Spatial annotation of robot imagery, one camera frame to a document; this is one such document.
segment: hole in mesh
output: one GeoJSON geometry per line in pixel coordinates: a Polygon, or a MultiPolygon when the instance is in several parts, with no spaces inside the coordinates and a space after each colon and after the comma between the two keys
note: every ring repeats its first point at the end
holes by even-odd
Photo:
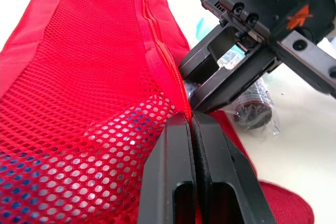
{"type": "Polygon", "coordinates": [[[111,176],[114,176],[114,175],[116,175],[116,174],[117,174],[117,171],[116,171],[116,170],[111,170],[111,171],[110,171],[110,175],[111,175],[111,176]]]}
{"type": "Polygon", "coordinates": [[[38,192],[40,196],[45,196],[47,195],[48,191],[46,189],[42,189],[41,191],[38,192]]]}
{"type": "Polygon", "coordinates": [[[96,186],[94,190],[95,190],[95,192],[99,193],[99,192],[102,191],[102,189],[103,189],[102,186],[96,186]]]}
{"type": "Polygon", "coordinates": [[[87,179],[88,179],[88,176],[86,176],[86,175],[82,175],[82,176],[79,178],[79,180],[82,181],[82,182],[84,182],[84,181],[87,180],[87,179]]]}
{"type": "Polygon", "coordinates": [[[60,214],[58,214],[58,215],[56,216],[56,219],[58,219],[58,220],[63,219],[64,216],[65,216],[65,214],[61,212],[60,214]]]}
{"type": "Polygon", "coordinates": [[[48,197],[47,197],[47,201],[53,201],[53,200],[55,200],[56,199],[56,195],[55,194],[50,194],[50,195],[48,195],[48,197]]]}
{"type": "Polygon", "coordinates": [[[65,165],[65,162],[64,162],[64,161],[61,161],[61,162],[58,162],[58,163],[57,163],[57,166],[58,166],[58,167],[62,167],[62,166],[64,166],[64,165],[65,165]]]}
{"type": "Polygon", "coordinates": [[[64,187],[62,187],[62,186],[58,186],[58,187],[55,189],[55,192],[57,192],[57,193],[61,193],[62,191],[64,191],[64,187]]]}
{"type": "Polygon", "coordinates": [[[108,166],[108,165],[104,165],[103,168],[102,168],[102,170],[105,171],[105,172],[109,169],[110,169],[110,166],[108,166]]]}
{"type": "Polygon", "coordinates": [[[89,173],[89,174],[92,174],[92,173],[94,173],[95,171],[96,171],[96,169],[94,169],[94,168],[89,168],[89,169],[88,169],[88,173],[89,173]]]}
{"type": "Polygon", "coordinates": [[[75,158],[72,163],[75,164],[75,165],[78,165],[80,162],[80,159],[79,158],[75,158]]]}
{"type": "Polygon", "coordinates": [[[56,182],[55,181],[50,181],[47,184],[47,187],[54,187],[54,186],[56,186],[56,182]]]}
{"type": "Polygon", "coordinates": [[[66,179],[64,180],[64,184],[66,184],[66,185],[69,185],[71,182],[72,182],[72,179],[71,179],[71,178],[66,178],[66,179]]]}
{"type": "Polygon", "coordinates": [[[116,182],[112,182],[110,185],[111,189],[115,189],[117,187],[117,183],[116,182]]]}
{"type": "Polygon", "coordinates": [[[94,212],[94,210],[95,210],[95,207],[91,206],[89,207],[88,212],[94,212]]]}
{"type": "Polygon", "coordinates": [[[66,172],[69,172],[69,171],[72,170],[72,166],[71,166],[71,165],[68,165],[68,166],[66,166],[66,167],[64,168],[64,170],[65,170],[66,172]]]}
{"type": "Polygon", "coordinates": [[[41,169],[42,170],[46,170],[46,169],[48,169],[49,168],[49,165],[47,165],[47,164],[44,164],[43,166],[41,166],[41,169]]]}
{"type": "Polygon", "coordinates": [[[54,163],[57,161],[57,158],[56,157],[52,157],[51,159],[49,159],[50,162],[54,163]]]}
{"type": "Polygon", "coordinates": [[[59,199],[58,201],[56,201],[56,203],[55,203],[55,205],[56,206],[62,206],[64,204],[64,200],[62,200],[62,199],[59,199]]]}
{"type": "Polygon", "coordinates": [[[88,200],[93,200],[94,198],[95,198],[95,194],[93,194],[93,193],[90,193],[89,195],[88,195],[88,200]]]}
{"type": "Polygon", "coordinates": [[[90,180],[89,182],[88,182],[88,186],[94,186],[95,185],[95,181],[94,180],[90,180]]]}
{"type": "Polygon", "coordinates": [[[117,199],[116,195],[112,195],[110,201],[115,201],[117,199]]]}
{"type": "Polygon", "coordinates": [[[48,171],[48,174],[53,175],[53,174],[56,173],[56,171],[57,171],[57,170],[56,170],[55,168],[50,169],[50,170],[48,171]]]}
{"type": "Polygon", "coordinates": [[[70,211],[72,209],[72,205],[71,204],[67,204],[63,207],[64,211],[70,211]]]}
{"type": "Polygon", "coordinates": [[[56,213],[56,209],[55,208],[49,208],[48,211],[47,211],[47,214],[49,215],[54,215],[56,213]]]}
{"type": "Polygon", "coordinates": [[[79,193],[82,194],[82,195],[86,194],[87,192],[88,192],[88,190],[86,188],[82,188],[82,189],[79,190],[79,193]]]}
{"type": "Polygon", "coordinates": [[[108,197],[110,195],[110,192],[109,191],[104,191],[102,195],[103,195],[103,197],[108,197]]]}
{"type": "Polygon", "coordinates": [[[100,205],[100,204],[102,204],[102,202],[103,202],[103,200],[102,199],[96,199],[96,205],[100,205]]]}
{"type": "Polygon", "coordinates": [[[40,222],[47,222],[48,219],[49,219],[48,217],[45,217],[45,216],[44,216],[44,217],[40,218],[39,221],[40,221],[40,222]]]}
{"type": "Polygon", "coordinates": [[[79,183],[74,183],[72,185],[72,189],[78,189],[79,188],[79,183]]]}
{"type": "Polygon", "coordinates": [[[66,197],[66,198],[69,198],[70,196],[72,195],[72,192],[71,191],[66,191],[63,196],[66,197]]]}
{"type": "Polygon", "coordinates": [[[95,163],[94,165],[96,165],[96,166],[101,166],[102,163],[103,163],[102,161],[98,160],[98,161],[96,161],[96,163],[95,163]]]}
{"type": "Polygon", "coordinates": [[[77,203],[79,200],[80,200],[79,196],[74,196],[71,201],[77,203]]]}
{"type": "Polygon", "coordinates": [[[44,210],[44,209],[46,209],[47,207],[48,207],[47,204],[45,204],[45,203],[41,203],[41,204],[38,206],[38,209],[39,209],[39,210],[44,210]]]}
{"type": "Polygon", "coordinates": [[[81,168],[81,169],[85,169],[87,167],[88,167],[88,164],[86,164],[86,163],[83,163],[79,166],[79,168],[81,168]]]}
{"type": "Polygon", "coordinates": [[[75,170],[75,171],[72,172],[71,175],[72,175],[73,177],[77,177],[79,174],[80,174],[79,171],[78,171],[78,170],[75,170]]]}
{"type": "Polygon", "coordinates": [[[88,203],[86,201],[82,201],[80,204],[79,204],[79,207],[83,208],[83,207],[86,207],[88,205],[88,203]]]}

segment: white table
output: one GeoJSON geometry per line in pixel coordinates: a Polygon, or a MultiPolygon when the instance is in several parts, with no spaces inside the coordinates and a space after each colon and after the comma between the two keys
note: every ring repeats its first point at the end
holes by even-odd
{"type": "MultiPolygon", "coordinates": [[[[197,43],[196,24],[202,16],[200,0],[168,0],[190,45],[197,43]]],[[[21,18],[29,0],[0,0],[0,47],[21,18]]],[[[335,51],[324,41],[324,50],[335,51]]],[[[260,179],[301,195],[314,210],[316,224],[336,223],[336,101],[320,94],[286,66],[268,78],[281,133],[276,138],[239,135],[258,169],[260,179]]]]}

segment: screw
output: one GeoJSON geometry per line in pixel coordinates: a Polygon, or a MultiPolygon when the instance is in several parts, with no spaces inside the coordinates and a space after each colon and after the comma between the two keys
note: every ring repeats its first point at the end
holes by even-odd
{"type": "Polygon", "coordinates": [[[241,14],[241,12],[243,11],[243,9],[241,8],[241,7],[237,7],[236,9],[234,9],[234,14],[236,14],[236,15],[240,15],[241,14]]]}
{"type": "Polygon", "coordinates": [[[307,42],[305,42],[303,39],[299,39],[294,42],[293,49],[296,51],[302,51],[307,47],[307,42]]]}
{"type": "Polygon", "coordinates": [[[248,17],[248,19],[247,19],[247,23],[250,26],[254,26],[257,21],[258,21],[258,16],[257,15],[250,15],[250,17],[248,17]]]}

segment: red fabric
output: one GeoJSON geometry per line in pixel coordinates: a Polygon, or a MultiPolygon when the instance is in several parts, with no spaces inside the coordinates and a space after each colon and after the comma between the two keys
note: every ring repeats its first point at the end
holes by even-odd
{"type": "Polygon", "coordinates": [[[166,0],[31,0],[0,55],[0,222],[136,223],[164,123],[191,117],[188,50],[166,0]]]}

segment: cylindrical object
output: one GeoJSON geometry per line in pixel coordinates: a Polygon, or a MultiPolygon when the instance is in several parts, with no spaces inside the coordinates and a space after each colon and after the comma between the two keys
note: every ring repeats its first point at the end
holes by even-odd
{"type": "MultiPolygon", "coordinates": [[[[234,68],[242,59],[244,53],[234,46],[218,61],[220,67],[234,68]]],[[[266,84],[262,78],[253,83],[233,103],[233,119],[245,129],[256,129],[269,123],[272,118],[273,102],[269,96],[266,84]]]]}
{"type": "Polygon", "coordinates": [[[234,121],[245,129],[256,129],[269,123],[273,102],[262,78],[252,84],[233,103],[234,121]]]}

